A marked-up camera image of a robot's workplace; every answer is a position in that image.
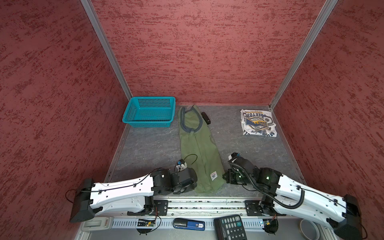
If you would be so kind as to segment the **green tank top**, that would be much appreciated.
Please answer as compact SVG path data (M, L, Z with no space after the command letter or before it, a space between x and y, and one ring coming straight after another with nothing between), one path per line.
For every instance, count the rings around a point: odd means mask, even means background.
M198 107L178 111L182 159L198 177L195 192L216 193L226 181L222 159L206 121Z

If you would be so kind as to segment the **white tank top navy trim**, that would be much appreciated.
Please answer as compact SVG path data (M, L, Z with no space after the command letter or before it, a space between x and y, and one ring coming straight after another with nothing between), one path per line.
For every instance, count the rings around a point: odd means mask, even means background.
M241 127L243 135L276 138L278 133L272 113L261 110L241 110Z

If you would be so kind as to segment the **small black stapler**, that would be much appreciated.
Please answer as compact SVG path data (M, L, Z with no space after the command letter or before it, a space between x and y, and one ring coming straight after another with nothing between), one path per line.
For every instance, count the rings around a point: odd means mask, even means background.
M204 121L206 122L207 125L211 124L211 120L210 120L210 118L208 117L208 115L205 112L202 112L201 116L202 116L202 118L204 119Z

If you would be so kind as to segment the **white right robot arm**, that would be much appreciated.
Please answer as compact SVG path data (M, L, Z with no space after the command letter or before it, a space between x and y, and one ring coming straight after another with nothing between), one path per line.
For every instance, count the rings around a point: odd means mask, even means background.
M356 197L327 194L301 184L271 168L258 168L238 153L229 155L224 179L262 195L247 201L248 215L289 215L329 228L342 240L365 240L362 212Z

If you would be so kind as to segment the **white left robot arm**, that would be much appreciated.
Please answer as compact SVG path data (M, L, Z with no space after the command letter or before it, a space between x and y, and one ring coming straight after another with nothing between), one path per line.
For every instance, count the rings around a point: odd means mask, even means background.
M158 168L145 176L114 183L96 183L93 179L85 179L76 189L70 223L116 213L155 216L159 213L155 196L188 193L197 185L198 176L191 168L178 172Z

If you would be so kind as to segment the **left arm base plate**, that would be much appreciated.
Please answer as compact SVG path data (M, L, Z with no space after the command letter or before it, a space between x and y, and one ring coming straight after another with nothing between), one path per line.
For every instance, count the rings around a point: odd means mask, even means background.
M145 209L139 213L127 212L128 216L166 216L168 212L167 200L154 200L151 205L145 205Z

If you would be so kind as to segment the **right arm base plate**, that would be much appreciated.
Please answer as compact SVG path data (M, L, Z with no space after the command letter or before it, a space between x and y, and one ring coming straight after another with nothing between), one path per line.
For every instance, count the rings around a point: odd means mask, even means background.
M245 209L247 212L247 216L249 217L274 217L275 215L277 217L279 216L286 216L282 214L278 214L275 211L268 212L267 210L263 210L260 206L260 201L253 201L253 200L245 200Z

